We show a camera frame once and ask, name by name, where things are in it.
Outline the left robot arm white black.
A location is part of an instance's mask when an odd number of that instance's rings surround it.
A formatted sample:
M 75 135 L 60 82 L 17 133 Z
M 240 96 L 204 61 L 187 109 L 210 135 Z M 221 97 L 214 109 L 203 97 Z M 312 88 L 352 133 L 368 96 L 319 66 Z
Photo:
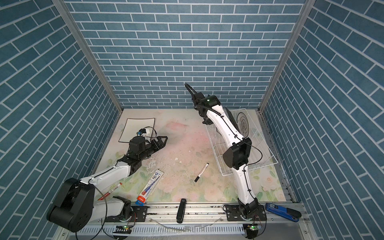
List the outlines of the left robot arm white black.
M 63 182 L 47 212 L 47 220 L 73 233 L 80 231 L 88 222 L 117 218 L 129 221 L 133 217 L 131 201 L 115 196 L 111 200 L 96 201 L 95 195 L 116 182 L 133 175 L 142 161 L 163 149 L 167 136 L 157 136 L 151 141 L 143 136 L 133 137 L 128 152 L 111 167 L 84 177 L 70 178 Z

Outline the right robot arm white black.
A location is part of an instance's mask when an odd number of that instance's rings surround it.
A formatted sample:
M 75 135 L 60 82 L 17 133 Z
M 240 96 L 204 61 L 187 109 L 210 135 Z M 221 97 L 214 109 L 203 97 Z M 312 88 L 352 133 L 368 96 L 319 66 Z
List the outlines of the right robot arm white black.
M 215 125 L 220 135 L 225 140 L 227 150 L 223 160 L 234 173 L 238 186 L 239 211 L 244 219 L 250 219 L 261 209 L 251 186 L 249 176 L 249 156 L 252 141 L 245 138 L 238 130 L 232 113 L 224 107 L 215 95 L 204 96 L 195 91 L 189 84 L 185 87 L 191 94 L 194 109 L 204 119 L 203 124 Z

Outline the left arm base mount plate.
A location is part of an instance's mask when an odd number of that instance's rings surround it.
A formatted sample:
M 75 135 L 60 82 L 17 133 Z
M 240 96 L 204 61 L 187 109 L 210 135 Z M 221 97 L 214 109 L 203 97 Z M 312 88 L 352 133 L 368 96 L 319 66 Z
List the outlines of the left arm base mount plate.
M 148 206 L 132 206 L 130 217 L 123 220 L 120 216 L 110 216 L 106 218 L 107 223 L 143 223 L 146 221 Z

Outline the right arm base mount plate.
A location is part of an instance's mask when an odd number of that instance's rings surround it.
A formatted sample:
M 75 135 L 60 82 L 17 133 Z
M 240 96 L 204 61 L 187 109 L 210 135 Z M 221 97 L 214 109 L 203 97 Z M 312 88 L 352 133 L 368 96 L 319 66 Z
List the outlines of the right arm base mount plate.
M 223 205 L 223 211 L 226 214 L 228 222 L 239 222 L 239 221 L 266 221 L 267 216 L 264 206 L 257 206 L 250 213 L 246 214 L 245 210 L 242 210 L 239 205 Z

